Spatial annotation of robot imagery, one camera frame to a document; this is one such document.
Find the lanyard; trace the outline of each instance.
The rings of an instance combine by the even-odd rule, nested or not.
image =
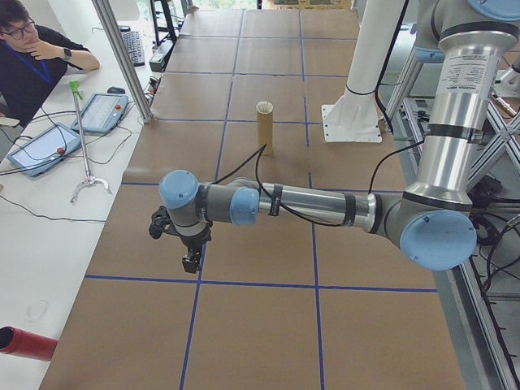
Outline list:
[[[37,67],[35,67],[32,63],[30,63],[24,56],[20,55],[20,53],[18,53],[16,50],[14,50],[12,47],[10,47],[9,45],[6,45],[7,49],[9,49],[16,57],[18,57],[18,59],[24,63],[25,65],[27,65],[28,67],[30,67],[32,69],[33,72],[35,72],[37,75],[39,75],[48,85],[52,85],[53,82],[52,82],[52,75],[50,74],[50,71],[49,71],[49,68],[47,67],[47,63],[44,59],[42,59],[41,61],[39,61],[39,63],[41,63],[41,67],[43,68],[43,72],[38,69]]]

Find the wristwatch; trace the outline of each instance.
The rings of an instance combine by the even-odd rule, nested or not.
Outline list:
[[[63,54],[64,54],[64,56],[63,56],[62,60],[68,63],[68,60],[71,59],[71,57],[72,57],[71,50],[67,47],[64,47]]]

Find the tablet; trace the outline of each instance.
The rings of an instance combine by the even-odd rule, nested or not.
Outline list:
[[[62,123],[56,123],[39,136],[34,137],[18,150],[9,153],[7,159],[20,172],[29,176],[38,176],[81,145],[80,135]]]
[[[81,110],[85,133],[107,134],[119,122],[128,104],[128,96],[118,93],[95,93]],[[80,131],[77,120],[72,130]]]

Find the robotic arm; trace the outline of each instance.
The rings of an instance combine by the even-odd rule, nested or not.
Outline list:
[[[366,196],[235,180],[200,184],[187,171],[166,175],[163,204],[150,235],[179,236],[188,247],[184,269],[200,270],[213,222],[253,224],[259,212],[293,214],[353,226],[388,238],[412,261],[431,270],[463,263],[476,244],[467,218],[470,165],[482,138],[488,97],[501,56],[518,43],[520,0],[423,0],[416,46],[440,47],[444,64],[417,178],[402,196]]]

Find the cardboard tube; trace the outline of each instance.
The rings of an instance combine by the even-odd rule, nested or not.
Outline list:
[[[258,147],[267,144],[264,155],[273,153],[273,105],[270,102],[257,103]]]
[[[0,329],[0,353],[38,359],[48,362],[52,359],[58,341],[23,331],[15,327]]]

